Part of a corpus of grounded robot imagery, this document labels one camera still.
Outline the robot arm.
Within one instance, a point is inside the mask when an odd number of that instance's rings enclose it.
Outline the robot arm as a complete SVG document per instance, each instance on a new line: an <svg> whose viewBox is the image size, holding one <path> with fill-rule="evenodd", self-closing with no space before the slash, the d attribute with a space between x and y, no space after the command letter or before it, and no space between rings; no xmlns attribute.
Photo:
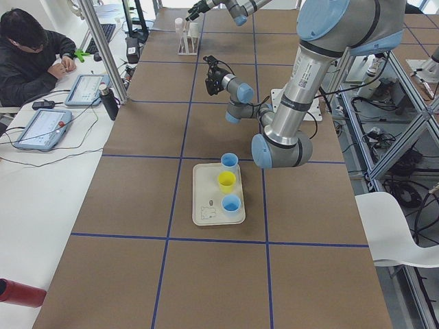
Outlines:
<svg viewBox="0 0 439 329"><path fill-rule="evenodd" d="M292 76L276 110L252 105L253 89L233 73L209 64L206 89L210 95L230 94L226 118L232 123L258 119L262 132L252 138L254 163L262 169L297 167L311 157L310 138L299 127L329 70L345 49L354 56L383 53L397 47L403 37L405 1L306 1L298 14L299 47Z"/></svg>
<svg viewBox="0 0 439 329"><path fill-rule="evenodd" d="M236 0L201 0L188 9L186 21L194 21L201 14L205 14L214 7L224 4L232 19L237 26L242 26L246 23L249 16L260 10L263 6L268 4L270 0L249 0L243 5L238 4Z"/></svg>

